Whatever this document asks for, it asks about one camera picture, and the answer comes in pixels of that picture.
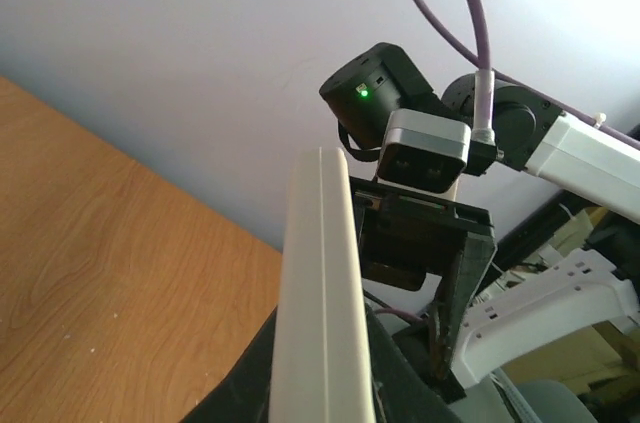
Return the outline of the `white phone case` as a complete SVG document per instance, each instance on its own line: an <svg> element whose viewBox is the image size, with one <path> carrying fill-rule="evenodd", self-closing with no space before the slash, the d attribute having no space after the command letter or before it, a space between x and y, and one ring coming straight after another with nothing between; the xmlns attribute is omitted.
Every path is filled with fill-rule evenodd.
<svg viewBox="0 0 640 423"><path fill-rule="evenodd" d="M365 308L348 166L338 148L301 153L291 173L278 316L286 305L304 330L319 327L323 305L340 317Z"/></svg>

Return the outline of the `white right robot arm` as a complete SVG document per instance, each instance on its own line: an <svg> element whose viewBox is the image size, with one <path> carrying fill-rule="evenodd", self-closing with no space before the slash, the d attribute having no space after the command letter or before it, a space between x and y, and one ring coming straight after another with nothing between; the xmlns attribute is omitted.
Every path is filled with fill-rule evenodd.
<svg viewBox="0 0 640 423"><path fill-rule="evenodd" d="M401 47L379 43L319 90L345 150L376 164L371 181L350 182L365 276L409 291L440 277L425 321L408 334L424 358L419 376L448 402L475 381L463 363L481 335L465 319L498 249L487 210L445 200L459 176L500 163L639 226L636 148L505 80L479 106L484 87L482 74L467 74L437 95Z"/></svg>

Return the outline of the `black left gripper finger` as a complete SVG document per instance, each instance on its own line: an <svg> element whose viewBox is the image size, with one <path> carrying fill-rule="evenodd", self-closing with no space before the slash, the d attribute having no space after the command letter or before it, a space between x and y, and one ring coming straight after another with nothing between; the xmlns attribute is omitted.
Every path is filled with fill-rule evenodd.
<svg viewBox="0 0 640 423"><path fill-rule="evenodd" d="M450 409L419 378L370 307L319 309L302 329L292 305L271 314L187 422L447 422ZM345 328L339 326L346 321Z"/></svg>

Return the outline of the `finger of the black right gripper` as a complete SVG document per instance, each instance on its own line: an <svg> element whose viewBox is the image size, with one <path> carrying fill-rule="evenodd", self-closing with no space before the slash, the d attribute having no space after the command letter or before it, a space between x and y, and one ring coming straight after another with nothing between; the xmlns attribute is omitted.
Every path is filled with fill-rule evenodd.
<svg viewBox="0 0 640 423"><path fill-rule="evenodd" d="M453 374L456 344L466 311L496 252L489 237L466 237L450 263L429 308L429 383L445 402L465 396Z"/></svg>

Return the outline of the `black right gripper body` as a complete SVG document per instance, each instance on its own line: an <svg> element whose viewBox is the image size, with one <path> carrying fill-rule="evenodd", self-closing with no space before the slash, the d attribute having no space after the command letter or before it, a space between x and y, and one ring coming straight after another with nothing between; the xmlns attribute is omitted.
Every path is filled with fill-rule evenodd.
<svg viewBox="0 0 640 423"><path fill-rule="evenodd" d="M365 279L415 292L436 275L478 289L495 254L487 210L356 177L349 183Z"/></svg>

